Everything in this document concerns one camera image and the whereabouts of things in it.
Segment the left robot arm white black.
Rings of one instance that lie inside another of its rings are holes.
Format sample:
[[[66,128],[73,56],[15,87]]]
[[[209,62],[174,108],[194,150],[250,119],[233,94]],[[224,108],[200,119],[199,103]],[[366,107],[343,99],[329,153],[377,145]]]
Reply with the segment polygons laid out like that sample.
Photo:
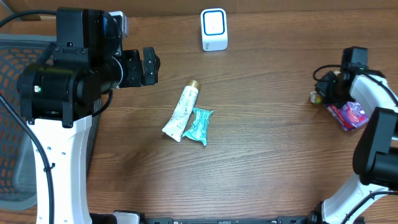
[[[144,223],[137,212],[89,212],[86,151],[101,96],[155,85],[160,59],[152,47],[123,49],[128,21],[120,11],[61,7],[55,15],[53,62],[39,60],[17,80],[34,150],[37,223]]]

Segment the purple pad package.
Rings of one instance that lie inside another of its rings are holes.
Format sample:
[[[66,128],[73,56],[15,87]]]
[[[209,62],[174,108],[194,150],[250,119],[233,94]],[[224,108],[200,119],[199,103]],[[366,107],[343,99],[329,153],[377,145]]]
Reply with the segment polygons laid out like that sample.
[[[360,128],[369,121],[363,107],[357,101],[349,101],[341,108],[335,105],[325,105],[325,107],[345,131]]]

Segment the white tube gold cap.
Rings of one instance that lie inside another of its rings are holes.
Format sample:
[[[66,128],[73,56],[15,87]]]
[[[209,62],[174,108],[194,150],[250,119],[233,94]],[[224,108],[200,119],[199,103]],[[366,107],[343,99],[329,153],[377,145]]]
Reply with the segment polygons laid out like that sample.
[[[162,128],[163,133],[177,142],[181,141],[182,134],[195,106],[200,87],[200,83],[196,80],[189,80],[187,82],[171,118]]]

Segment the teal snack wrapper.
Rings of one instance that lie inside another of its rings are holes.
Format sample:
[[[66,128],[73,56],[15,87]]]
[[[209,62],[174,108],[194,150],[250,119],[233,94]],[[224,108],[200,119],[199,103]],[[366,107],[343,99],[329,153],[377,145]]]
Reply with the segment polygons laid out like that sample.
[[[183,133],[182,136],[194,141],[201,142],[204,146],[206,146],[208,126],[213,111],[194,107],[193,113],[194,120],[191,126]]]

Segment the green juice pouch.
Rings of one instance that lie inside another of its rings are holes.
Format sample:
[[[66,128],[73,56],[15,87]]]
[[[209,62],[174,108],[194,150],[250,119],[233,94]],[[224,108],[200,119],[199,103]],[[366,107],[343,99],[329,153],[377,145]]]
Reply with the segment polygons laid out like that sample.
[[[309,100],[314,105],[322,104],[323,98],[316,92],[312,91],[309,96]]]

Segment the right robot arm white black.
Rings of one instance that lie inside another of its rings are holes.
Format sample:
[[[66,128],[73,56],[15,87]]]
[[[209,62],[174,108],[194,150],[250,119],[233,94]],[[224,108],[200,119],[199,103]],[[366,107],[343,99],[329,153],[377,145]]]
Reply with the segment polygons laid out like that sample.
[[[386,195],[397,195],[397,95],[379,70],[368,67],[368,50],[348,47],[339,73],[318,79],[322,104],[342,108],[358,102],[368,124],[354,150],[353,175],[330,198],[319,203],[308,223],[364,223],[361,214]]]

